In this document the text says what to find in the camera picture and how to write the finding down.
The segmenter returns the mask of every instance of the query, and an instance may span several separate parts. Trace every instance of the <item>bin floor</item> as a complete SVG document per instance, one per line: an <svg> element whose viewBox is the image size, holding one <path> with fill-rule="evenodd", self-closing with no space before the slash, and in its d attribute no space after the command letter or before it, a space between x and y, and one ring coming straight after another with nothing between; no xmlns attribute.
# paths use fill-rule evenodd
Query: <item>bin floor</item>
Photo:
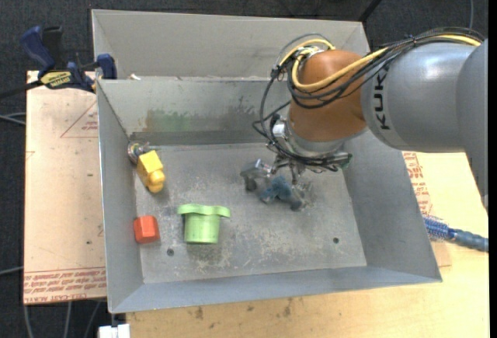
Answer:
<svg viewBox="0 0 497 338"><path fill-rule="evenodd" d="M363 247L342 172L302 176L312 182L313 205L292 211L280 200L264 204L245 190L240 172L273 153L263 144L197 145L155 148L165 167L161 193L148 192L135 176L137 215L154 215L160 242L141 246L144 282L191 281L253 274L275 274L366 266ZM288 169L281 173L290 180ZM185 244L182 204L223 205L218 244Z"/></svg>

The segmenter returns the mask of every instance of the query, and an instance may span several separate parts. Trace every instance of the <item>gray carpet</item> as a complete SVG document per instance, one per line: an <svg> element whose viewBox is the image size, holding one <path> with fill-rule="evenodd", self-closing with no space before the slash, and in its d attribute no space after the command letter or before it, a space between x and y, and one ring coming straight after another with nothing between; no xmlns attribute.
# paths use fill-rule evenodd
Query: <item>gray carpet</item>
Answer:
<svg viewBox="0 0 497 338"><path fill-rule="evenodd" d="M24 83L38 68L22 51L19 38L31 26L63 26L64 57L92 60L91 9L188 12L237 16L358 20L372 0L0 0L0 92ZM488 36L488 0L383 0L367 20L370 45L399 40L441 26L468 26ZM26 109L24 94L0 99L0 114ZM24 128L0 121L0 270L23 263ZM0 337L27 336L21 306L22 274L0 276ZM95 308L73 304L69 337L82 337ZM100 306L94 326L109 323ZM66 305L30 307L36 337L60 337Z"/></svg>

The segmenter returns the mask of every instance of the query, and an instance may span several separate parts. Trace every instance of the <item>clamp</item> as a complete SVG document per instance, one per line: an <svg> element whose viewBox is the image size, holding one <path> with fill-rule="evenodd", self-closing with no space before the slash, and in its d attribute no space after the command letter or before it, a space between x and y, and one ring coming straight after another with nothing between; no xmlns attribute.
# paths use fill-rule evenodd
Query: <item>clamp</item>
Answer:
<svg viewBox="0 0 497 338"><path fill-rule="evenodd" d="M113 58L109 54L100 54L96 61L80 66L79 63L69 61L65 69L54 69L56 58L52 53L57 53L59 41L61 38L61 29L50 28L45 33L56 33L57 38L54 43L50 44L53 52L47 49L43 43L42 29L40 26L31 27L21 37L20 43L24 51L34 60L41 64L41 69L38 72L38 85L45 85L49 89L73 88L82 89L87 92L95 92L96 79L117 78L116 65ZM88 77L85 73L85 68L97 68L96 79Z"/></svg>

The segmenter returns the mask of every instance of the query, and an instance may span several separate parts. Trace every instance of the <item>gray metal bin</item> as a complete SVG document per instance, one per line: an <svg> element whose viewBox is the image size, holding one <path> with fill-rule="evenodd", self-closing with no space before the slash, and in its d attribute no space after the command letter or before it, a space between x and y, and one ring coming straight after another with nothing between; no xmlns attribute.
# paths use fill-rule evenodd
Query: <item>gray metal bin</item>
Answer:
<svg viewBox="0 0 497 338"><path fill-rule="evenodd" d="M273 160L251 126L280 49L307 33L368 51L359 23L93 11L95 53L119 79L97 89L111 312L440 281L402 154L370 132L346 143L343 172L314 174L313 207L291 211L245 191L240 172ZM141 80L125 79L135 74ZM289 99L271 91L268 110ZM127 156L148 141L165 189L146 190ZM223 205L219 243L185 244L179 205ZM139 245L133 220L154 215L160 242Z"/></svg>

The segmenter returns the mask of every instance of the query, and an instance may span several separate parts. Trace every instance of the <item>green cylinder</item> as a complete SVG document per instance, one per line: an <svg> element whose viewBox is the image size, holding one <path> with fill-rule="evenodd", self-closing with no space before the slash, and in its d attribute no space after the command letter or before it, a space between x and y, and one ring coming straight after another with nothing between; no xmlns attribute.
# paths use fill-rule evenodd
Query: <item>green cylinder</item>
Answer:
<svg viewBox="0 0 497 338"><path fill-rule="evenodd" d="M185 217L184 240L190 244L216 244L221 216L231 216L228 208L219 205L184 204L177 212Z"/></svg>

